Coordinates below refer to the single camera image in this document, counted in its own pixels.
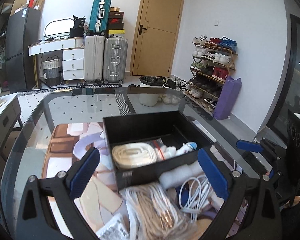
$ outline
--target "white cable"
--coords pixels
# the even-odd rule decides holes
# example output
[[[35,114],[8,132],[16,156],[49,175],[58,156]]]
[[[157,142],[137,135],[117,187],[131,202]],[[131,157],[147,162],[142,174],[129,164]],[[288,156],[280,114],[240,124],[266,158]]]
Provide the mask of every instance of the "white cable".
[[[159,183],[128,187],[121,194],[137,214],[143,233],[141,239],[176,239],[191,226]]]
[[[128,143],[112,149],[114,161],[121,168],[135,168],[157,161],[157,154],[147,143]]]
[[[189,198],[185,206],[181,204],[181,194],[182,189],[186,185],[188,181],[193,180],[189,188]],[[195,184],[198,184],[195,192],[192,194],[193,187]],[[198,214],[202,212],[202,209],[208,205],[207,198],[213,192],[213,188],[208,181],[206,175],[200,175],[197,178],[191,177],[187,179],[181,186],[180,193],[179,193],[179,206],[181,211],[184,213],[191,214],[192,222],[197,221]]]

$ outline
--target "white charging cable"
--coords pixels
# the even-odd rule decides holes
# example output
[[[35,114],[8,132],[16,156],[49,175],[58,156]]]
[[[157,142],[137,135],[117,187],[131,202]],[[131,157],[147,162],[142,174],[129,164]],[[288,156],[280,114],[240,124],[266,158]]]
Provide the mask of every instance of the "white charging cable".
[[[120,193],[137,214],[143,234],[141,239],[176,239],[191,226],[170,202],[159,183],[128,187]]]
[[[181,194],[182,189],[186,185],[188,181],[192,181],[189,188],[189,198],[187,203],[182,206],[181,204]],[[198,184],[198,187],[194,191],[194,185]],[[191,221],[195,222],[198,219],[198,214],[202,212],[202,210],[209,205],[209,201],[207,200],[208,196],[213,192],[213,188],[208,181],[206,175],[200,175],[197,178],[191,177],[187,179],[181,186],[179,193],[179,206],[181,211],[184,213],[191,214]]]
[[[136,168],[157,161],[157,154],[147,143],[128,143],[112,149],[114,161],[120,168]]]

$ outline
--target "refrigerator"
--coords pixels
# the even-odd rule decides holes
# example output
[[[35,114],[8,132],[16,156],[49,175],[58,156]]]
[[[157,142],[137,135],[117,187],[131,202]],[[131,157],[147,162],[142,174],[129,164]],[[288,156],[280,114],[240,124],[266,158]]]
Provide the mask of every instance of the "refrigerator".
[[[35,85],[28,46],[38,41],[40,16],[39,10],[28,7],[9,17],[5,55],[10,93],[27,91]]]

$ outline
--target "black box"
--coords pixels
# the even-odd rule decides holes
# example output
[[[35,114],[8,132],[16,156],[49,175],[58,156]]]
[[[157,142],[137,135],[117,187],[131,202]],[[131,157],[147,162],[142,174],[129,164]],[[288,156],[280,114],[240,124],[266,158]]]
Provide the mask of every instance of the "black box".
[[[165,171],[195,162],[198,158],[198,150],[213,144],[179,111],[105,117],[103,123],[107,147],[113,162],[112,149],[117,145],[159,138],[167,147],[175,146],[177,149],[186,142],[197,143],[197,150],[193,152],[138,168],[122,169],[118,168],[114,162],[118,190],[156,181]]]
[[[109,12],[109,18],[123,19],[123,12]]]
[[[108,30],[124,30],[123,23],[108,23]]]

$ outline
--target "laundry basket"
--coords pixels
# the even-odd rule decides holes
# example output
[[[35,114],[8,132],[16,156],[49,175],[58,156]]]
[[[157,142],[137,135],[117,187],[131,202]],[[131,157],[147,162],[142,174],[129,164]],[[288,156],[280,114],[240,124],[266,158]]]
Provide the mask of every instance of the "laundry basket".
[[[48,86],[60,85],[59,71],[61,61],[58,56],[47,57],[46,61],[42,62],[43,77]]]

